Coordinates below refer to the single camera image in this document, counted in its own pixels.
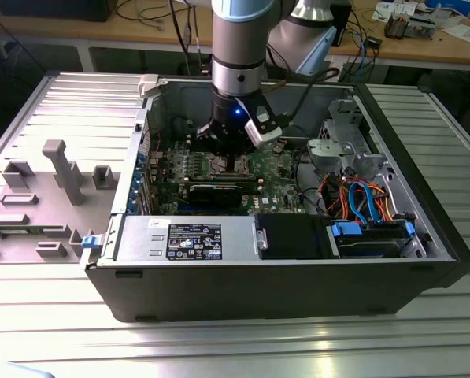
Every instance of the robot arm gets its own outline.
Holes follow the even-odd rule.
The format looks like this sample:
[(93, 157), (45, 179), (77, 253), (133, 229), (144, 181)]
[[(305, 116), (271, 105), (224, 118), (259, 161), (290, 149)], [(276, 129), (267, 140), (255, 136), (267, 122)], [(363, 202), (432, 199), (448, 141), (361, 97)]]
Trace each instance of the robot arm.
[(329, 2), (212, 0), (213, 110), (198, 138), (214, 153), (234, 161), (281, 136), (288, 117), (261, 91), (268, 41), (295, 72), (313, 75), (335, 36)]

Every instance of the blue clip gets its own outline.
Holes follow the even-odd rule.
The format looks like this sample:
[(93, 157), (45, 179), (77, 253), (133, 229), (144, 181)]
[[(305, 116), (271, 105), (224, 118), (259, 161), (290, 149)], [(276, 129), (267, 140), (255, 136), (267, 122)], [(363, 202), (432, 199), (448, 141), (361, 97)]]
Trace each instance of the blue clip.
[(415, 236), (415, 226), (413, 226), (413, 223), (411, 222), (406, 222), (405, 223), (406, 231), (409, 233), (410, 236)]
[(332, 235), (334, 237), (344, 236), (360, 236), (362, 235), (361, 226), (355, 222), (336, 222), (332, 225)]
[(104, 239), (105, 234), (84, 236), (83, 241), (81, 242), (81, 246), (83, 246), (83, 248), (92, 249), (102, 248)]

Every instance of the warning label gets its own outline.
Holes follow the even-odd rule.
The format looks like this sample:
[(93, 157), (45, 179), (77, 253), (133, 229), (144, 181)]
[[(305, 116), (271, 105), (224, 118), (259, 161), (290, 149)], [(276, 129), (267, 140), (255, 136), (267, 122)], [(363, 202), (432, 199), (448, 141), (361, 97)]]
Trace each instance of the warning label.
[(168, 260), (222, 260), (220, 224), (170, 224)]

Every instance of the green circuit board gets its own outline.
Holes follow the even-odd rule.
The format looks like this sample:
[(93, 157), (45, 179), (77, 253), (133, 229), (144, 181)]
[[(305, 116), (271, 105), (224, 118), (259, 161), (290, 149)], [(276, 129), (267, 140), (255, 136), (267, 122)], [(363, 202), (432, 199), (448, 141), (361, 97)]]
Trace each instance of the green circuit board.
[(304, 213), (291, 179), (293, 158), (284, 150), (276, 154), (274, 144), (241, 157), (235, 163), (235, 174), (225, 176), (219, 157), (208, 152), (192, 151), (186, 143), (175, 143), (166, 149), (159, 167), (154, 170), (160, 213), (176, 215), (200, 209), (189, 206), (188, 193), (194, 185), (227, 185), (243, 190), (240, 207), (226, 209), (223, 214)]

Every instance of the motherboard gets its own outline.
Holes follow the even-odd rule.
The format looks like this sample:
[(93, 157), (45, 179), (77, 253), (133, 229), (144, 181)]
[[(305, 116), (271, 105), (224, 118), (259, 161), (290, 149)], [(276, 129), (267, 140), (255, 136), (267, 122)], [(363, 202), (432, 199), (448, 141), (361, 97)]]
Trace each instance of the motherboard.
[(304, 213), (292, 177), (292, 151), (273, 143), (237, 157), (232, 170), (226, 160), (174, 142), (151, 152), (146, 169), (149, 213), (162, 215), (247, 215)]

